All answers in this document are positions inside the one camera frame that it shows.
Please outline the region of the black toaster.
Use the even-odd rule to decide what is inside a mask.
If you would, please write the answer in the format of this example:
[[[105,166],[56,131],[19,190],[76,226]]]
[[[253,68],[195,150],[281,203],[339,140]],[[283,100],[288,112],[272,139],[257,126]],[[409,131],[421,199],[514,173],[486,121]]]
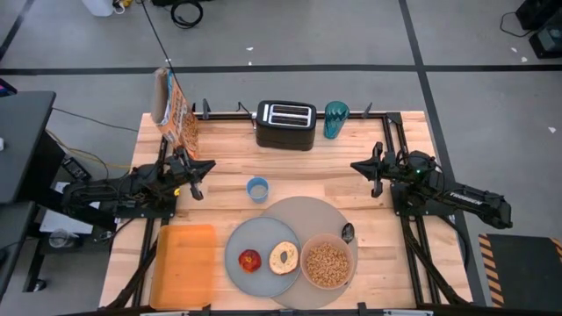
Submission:
[[[256,112],[256,144],[285,150],[309,151],[315,139],[314,105],[263,100]]]

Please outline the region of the black table frame rails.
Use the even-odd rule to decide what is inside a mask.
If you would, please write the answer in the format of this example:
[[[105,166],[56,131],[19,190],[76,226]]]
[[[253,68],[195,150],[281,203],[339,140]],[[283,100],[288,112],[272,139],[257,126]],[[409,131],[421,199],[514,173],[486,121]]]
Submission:
[[[199,157],[217,165],[200,185],[202,201],[187,192],[179,197],[171,225],[212,225],[217,235],[213,264],[215,310],[278,310],[284,308],[271,298],[247,295],[227,277],[224,247],[242,221],[261,215],[270,205],[289,197],[318,198],[334,206],[355,227],[358,241],[356,274],[350,287],[323,308],[414,307],[412,281],[404,249],[400,219],[392,210],[388,182],[383,195],[371,197],[372,183],[350,167],[366,160],[377,141],[385,141],[388,120],[352,118],[335,140],[323,137],[318,122],[313,149],[277,150],[259,147],[247,114],[213,113],[198,122]],[[267,180],[268,199],[254,203],[246,193],[254,176]],[[459,250],[456,232],[436,217],[423,217],[434,264],[462,298],[473,301]],[[145,219],[125,227],[112,245],[109,267],[99,303],[112,302],[136,271],[146,231]]]

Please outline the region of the round grey placemat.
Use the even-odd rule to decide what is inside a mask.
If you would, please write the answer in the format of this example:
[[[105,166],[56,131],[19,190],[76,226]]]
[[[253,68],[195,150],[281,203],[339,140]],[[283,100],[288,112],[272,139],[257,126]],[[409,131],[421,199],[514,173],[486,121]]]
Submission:
[[[348,220],[331,204],[314,197],[289,197],[268,207],[262,216],[283,221],[297,235],[301,247],[318,234],[332,234],[339,238]],[[351,262],[350,280],[333,290],[323,290],[311,284],[303,272],[293,285],[273,298],[278,304],[296,310],[311,310],[335,302],[349,287],[357,270],[358,243],[354,238],[349,244]]]

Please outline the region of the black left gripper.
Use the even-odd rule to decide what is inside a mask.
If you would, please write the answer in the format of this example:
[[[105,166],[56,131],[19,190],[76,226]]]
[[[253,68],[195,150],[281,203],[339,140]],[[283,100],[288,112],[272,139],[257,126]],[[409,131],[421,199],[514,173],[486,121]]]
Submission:
[[[200,201],[204,198],[198,187],[204,177],[216,165],[215,160],[196,161],[192,159],[184,147],[177,147],[173,155],[166,159],[169,172],[179,184],[190,185],[190,192],[194,199]]]

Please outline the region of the black hazard striped mat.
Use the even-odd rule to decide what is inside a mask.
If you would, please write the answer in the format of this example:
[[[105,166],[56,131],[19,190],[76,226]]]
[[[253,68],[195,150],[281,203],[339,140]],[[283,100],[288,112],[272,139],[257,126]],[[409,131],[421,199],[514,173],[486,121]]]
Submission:
[[[504,234],[478,237],[492,306],[562,312],[562,242]]]

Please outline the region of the grey round plate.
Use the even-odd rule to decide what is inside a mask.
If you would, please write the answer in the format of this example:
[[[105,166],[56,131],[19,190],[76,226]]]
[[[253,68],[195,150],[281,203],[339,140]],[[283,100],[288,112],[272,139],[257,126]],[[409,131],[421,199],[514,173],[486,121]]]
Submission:
[[[300,273],[300,267],[286,274],[276,274],[270,268],[270,253],[279,243],[288,241],[300,254],[297,235],[283,221],[272,217],[255,217],[241,223],[230,235],[225,247],[224,263],[228,277],[242,292],[264,298],[273,298],[287,291]],[[261,258],[261,266],[246,272],[239,264],[245,250],[255,250]]]

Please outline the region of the red apple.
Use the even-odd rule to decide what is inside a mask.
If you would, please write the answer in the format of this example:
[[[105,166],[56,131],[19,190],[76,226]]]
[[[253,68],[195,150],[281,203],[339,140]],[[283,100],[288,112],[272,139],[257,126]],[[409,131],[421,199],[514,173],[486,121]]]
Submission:
[[[261,268],[262,259],[256,250],[246,249],[240,253],[238,263],[245,273],[251,274]]]

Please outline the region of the bagel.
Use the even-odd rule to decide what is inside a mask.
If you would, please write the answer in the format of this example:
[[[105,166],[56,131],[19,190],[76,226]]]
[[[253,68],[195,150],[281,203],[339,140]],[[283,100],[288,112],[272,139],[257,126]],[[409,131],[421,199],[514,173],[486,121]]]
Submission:
[[[270,252],[269,266],[276,275],[293,272],[299,264],[299,250],[289,241],[278,243]]]

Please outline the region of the pink bowl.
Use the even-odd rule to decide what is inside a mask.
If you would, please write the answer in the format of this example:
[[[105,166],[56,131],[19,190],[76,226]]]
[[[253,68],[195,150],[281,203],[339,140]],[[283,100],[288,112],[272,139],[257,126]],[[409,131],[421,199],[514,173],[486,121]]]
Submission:
[[[349,245],[330,233],[316,234],[301,250],[300,265],[305,278],[322,290],[343,287],[351,279],[354,264]]]

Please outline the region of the orange cereal box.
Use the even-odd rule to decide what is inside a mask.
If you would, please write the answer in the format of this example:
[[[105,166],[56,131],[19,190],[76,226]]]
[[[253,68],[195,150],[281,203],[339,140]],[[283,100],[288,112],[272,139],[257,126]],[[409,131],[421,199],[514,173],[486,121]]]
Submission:
[[[191,158],[198,158],[198,119],[174,73],[169,68],[158,68],[154,76],[154,124],[171,146],[183,147]]]

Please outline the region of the cereal pieces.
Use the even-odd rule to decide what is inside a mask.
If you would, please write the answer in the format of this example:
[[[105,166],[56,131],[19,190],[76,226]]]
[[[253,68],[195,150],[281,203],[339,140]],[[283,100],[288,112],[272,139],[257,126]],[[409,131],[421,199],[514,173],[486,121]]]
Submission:
[[[321,287],[343,284],[349,274],[349,261],[344,251],[329,243],[312,247],[306,259],[311,281]]]

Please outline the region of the white container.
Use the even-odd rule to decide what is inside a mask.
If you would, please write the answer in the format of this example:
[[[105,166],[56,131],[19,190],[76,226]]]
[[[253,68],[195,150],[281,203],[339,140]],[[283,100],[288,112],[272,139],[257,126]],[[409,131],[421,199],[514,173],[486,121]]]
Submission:
[[[114,12],[113,0],[81,0],[89,13],[95,17],[110,17]]]

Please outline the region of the light blue cup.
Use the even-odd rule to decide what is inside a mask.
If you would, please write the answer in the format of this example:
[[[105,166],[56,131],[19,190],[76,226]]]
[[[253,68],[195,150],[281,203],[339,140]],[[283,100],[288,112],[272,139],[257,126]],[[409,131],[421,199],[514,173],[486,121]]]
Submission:
[[[269,184],[266,179],[255,176],[247,182],[246,192],[255,203],[264,203],[268,198]]]

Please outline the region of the black desk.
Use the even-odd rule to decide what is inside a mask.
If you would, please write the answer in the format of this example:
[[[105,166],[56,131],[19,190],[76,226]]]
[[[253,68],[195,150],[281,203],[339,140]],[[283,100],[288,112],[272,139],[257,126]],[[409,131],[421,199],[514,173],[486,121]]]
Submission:
[[[17,197],[37,143],[45,130],[56,94],[23,91],[0,97],[0,205]]]

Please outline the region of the black equipment case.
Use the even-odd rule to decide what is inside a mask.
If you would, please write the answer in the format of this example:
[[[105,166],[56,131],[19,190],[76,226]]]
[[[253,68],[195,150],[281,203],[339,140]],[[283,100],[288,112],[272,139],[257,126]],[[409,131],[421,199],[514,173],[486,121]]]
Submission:
[[[562,58],[562,0],[524,0],[515,15],[538,59]]]

